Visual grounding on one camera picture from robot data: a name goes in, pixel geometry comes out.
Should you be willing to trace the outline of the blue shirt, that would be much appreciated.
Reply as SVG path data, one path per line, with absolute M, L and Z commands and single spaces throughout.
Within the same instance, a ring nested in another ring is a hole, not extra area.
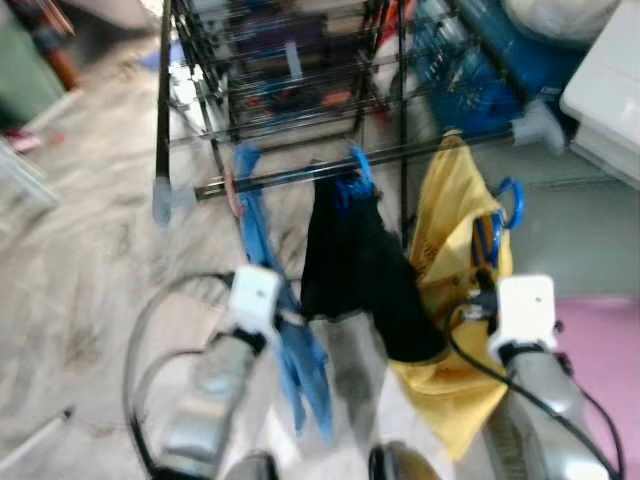
M 246 191 L 238 188 L 237 193 L 242 207 L 239 232 L 247 260 L 282 276 L 282 291 L 278 300 L 293 300 L 300 306 L 291 279 L 285 274 L 282 262 L 276 259 L 275 250 L 271 247 L 268 211 L 262 201 L 262 192 L 259 189 Z M 285 398 L 291 402 L 294 431 L 301 434 L 311 419 L 325 442 L 333 442 L 332 390 L 326 375 L 328 355 L 308 325 L 279 326 L 279 334 L 282 346 L 276 357 L 282 370 L 280 384 Z

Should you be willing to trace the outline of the yellow shirt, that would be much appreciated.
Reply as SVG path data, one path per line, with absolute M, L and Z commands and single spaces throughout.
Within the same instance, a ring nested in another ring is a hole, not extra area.
M 475 266 L 471 260 L 474 219 L 499 206 L 476 168 L 470 148 L 457 133 L 445 134 L 442 151 L 431 160 L 421 183 L 410 264 L 429 319 L 440 329 L 444 329 L 445 320 L 451 321 L 458 352 L 465 349 L 480 364 L 503 372 L 486 351 L 489 333 L 485 326 L 462 323 L 467 293 L 479 289 L 484 280 L 512 273 L 508 244 L 500 251 L 498 268 Z M 465 456 L 506 393 L 503 384 L 485 378 L 457 353 L 444 353 L 434 364 L 392 361 L 390 369 L 453 461 Z

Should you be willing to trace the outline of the blue plastic hanger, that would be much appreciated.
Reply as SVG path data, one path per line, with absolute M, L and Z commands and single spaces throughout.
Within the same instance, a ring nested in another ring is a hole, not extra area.
M 475 266 L 498 268 L 500 251 L 504 247 L 508 230 L 513 230 L 524 219 L 525 192 L 518 180 L 507 177 L 497 187 L 489 189 L 490 195 L 500 198 L 508 195 L 511 200 L 509 209 L 499 206 L 497 210 L 485 212 L 474 219 L 472 227 L 471 260 Z
M 348 148 L 349 157 L 355 161 L 352 173 L 335 180 L 335 191 L 338 193 L 338 205 L 344 207 L 352 200 L 376 200 L 378 187 L 372 178 L 372 165 L 369 156 L 360 146 Z

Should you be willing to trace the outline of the pink plastic hanger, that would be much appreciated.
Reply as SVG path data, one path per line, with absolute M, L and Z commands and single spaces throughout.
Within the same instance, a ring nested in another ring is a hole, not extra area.
M 238 200 L 238 193 L 236 189 L 236 169 L 234 169 L 233 164 L 224 166 L 223 179 L 225 197 L 227 197 L 230 214 L 233 215 L 233 218 L 239 220 L 242 216 L 242 207 L 241 202 Z

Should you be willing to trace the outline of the black shirt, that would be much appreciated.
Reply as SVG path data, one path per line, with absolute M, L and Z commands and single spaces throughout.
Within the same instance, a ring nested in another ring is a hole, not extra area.
M 445 338 L 429 319 L 416 271 L 385 229 L 372 196 L 349 195 L 346 182 L 316 180 L 301 278 L 301 314 L 342 319 L 365 312 L 390 360 L 434 364 Z

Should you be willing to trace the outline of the grey green sofa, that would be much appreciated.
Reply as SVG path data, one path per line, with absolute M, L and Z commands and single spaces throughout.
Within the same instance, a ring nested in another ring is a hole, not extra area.
M 507 239 L 513 273 L 547 274 L 558 297 L 640 293 L 640 196 L 573 154 L 541 146 L 475 145 L 490 186 L 524 186 L 525 215 Z

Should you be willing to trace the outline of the pink mat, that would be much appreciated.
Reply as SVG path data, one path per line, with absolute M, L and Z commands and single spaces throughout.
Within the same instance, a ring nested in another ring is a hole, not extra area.
M 640 480 L 640 308 L 618 296 L 559 300 L 557 317 L 573 376 L 620 431 L 626 480 Z

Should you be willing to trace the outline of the robot left leg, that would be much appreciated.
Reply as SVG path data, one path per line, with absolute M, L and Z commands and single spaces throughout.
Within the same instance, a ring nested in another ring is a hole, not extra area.
M 273 453 L 255 451 L 239 458 L 221 480 L 282 480 Z

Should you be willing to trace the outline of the blue bag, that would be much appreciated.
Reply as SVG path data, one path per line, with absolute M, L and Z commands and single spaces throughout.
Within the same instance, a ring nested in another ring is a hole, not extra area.
M 506 131 L 532 100 L 556 110 L 585 56 L 518 26 L 502 0 L 416 0 L 410 44 L 436 124 L 466 134 Z

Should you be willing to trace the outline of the black metal clothes rack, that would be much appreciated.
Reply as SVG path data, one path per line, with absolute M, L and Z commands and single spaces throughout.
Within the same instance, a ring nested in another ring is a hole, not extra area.
M 372 165 L 407 166 L 442 148 L 410 123 L 413 106 L 439 128 L 415 73 L 410 20 L 416 0 L 161 0 L 157 65 L 154 218 L 225 196 L 223 168 L 233 148 L 262 154 L 346 141 L 360 145 L 367 124 L 392 124 L 384 146 L 366 148 Z M 532 100 L 506 131 L 466 134 L 562 148 L 558 109 Z M 246 191 L 340 177 L 351 157 L 251 174 Z

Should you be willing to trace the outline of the white cabinet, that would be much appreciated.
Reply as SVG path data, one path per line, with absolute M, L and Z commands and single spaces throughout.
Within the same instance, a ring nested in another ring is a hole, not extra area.
M 622 0 L 559 101 L 579 120 L 570 148 L 640 189 L 640 6 Z

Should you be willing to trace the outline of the green plastic bin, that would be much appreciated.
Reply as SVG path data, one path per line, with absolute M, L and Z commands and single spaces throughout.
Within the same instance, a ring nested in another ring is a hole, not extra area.
M 0 22 L 0 131 L 31 123 L 64 95 L 26 29 L 17 20 Z

